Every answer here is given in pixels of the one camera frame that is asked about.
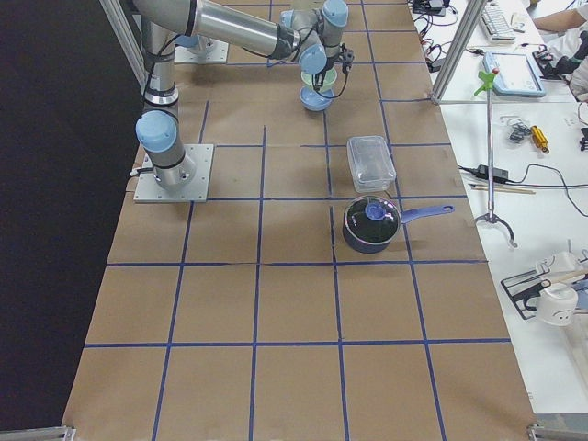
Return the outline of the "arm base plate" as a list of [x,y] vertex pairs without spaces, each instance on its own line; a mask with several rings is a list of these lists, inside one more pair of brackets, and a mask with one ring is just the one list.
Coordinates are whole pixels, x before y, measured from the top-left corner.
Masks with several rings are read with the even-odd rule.
[[181,40],[175,45],[175,64],[223,64],[227,62],[227,42],[199,39]]
[[137,203],[185,203],[207,201],[213,163],[213,144],[185,144],[185,156],[173,168],[156,167],[148,153],[134,191]]

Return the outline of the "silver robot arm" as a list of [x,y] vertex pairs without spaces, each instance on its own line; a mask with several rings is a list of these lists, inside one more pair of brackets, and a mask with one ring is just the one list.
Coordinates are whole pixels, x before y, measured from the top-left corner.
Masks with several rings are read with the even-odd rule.
[[351,69],[354,54],[342,41],[348,20],[343,1],[319,8],[289,10],[275,23],[212,1],[136,1],[147,79],[145,105],[136,134],[152,162],[152,181],[164,190],[193,181],[198,170],[181,142],[171,108],[178,100],[174,79],[175,47],[182,38],[219,40],[268,60],[295,62],[311,78],[302,94],[329,105],[336,98],[323,82],[336,64]]

